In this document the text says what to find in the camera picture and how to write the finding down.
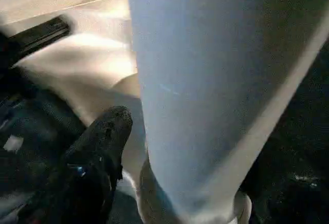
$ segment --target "dark floor mat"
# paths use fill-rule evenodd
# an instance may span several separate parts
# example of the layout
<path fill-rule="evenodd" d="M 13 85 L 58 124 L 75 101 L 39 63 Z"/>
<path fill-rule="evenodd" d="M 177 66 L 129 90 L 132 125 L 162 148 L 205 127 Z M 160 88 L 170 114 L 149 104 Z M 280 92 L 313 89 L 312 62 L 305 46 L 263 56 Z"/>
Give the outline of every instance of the dark floor mat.
<path fill-rule="evenodd" d="M 143 224 L 136 200 L 122 192 L 116 192 L 113 208 L 107 224 Z"/>
<path fill-rule="evenodd" d="M 327 43 L 243 182 L 250 223 L 329 223 L 328 98 Z"/>

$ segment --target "black object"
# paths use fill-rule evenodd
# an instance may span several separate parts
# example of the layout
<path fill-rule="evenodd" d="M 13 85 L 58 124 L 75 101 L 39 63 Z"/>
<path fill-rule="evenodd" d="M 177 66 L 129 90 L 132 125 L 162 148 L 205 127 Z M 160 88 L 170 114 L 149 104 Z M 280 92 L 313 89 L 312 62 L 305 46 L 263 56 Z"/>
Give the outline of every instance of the black object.
<path fill-rule="evenodd" d="M 20 210 L 19 223 L 106 223 L 132 124 L 123 106 L 96 119 Z"/>
<path fill-rule="evenodd" d="M 12 37 L 0 33 L 0 73 L 5 73 L 23 57 L 70 34 L 71 25 L 55 17 Z"/>
<path fill-rule="evenodd" d="M 329 223 L 329 43 L 249 171 L 251 224 Z"/>

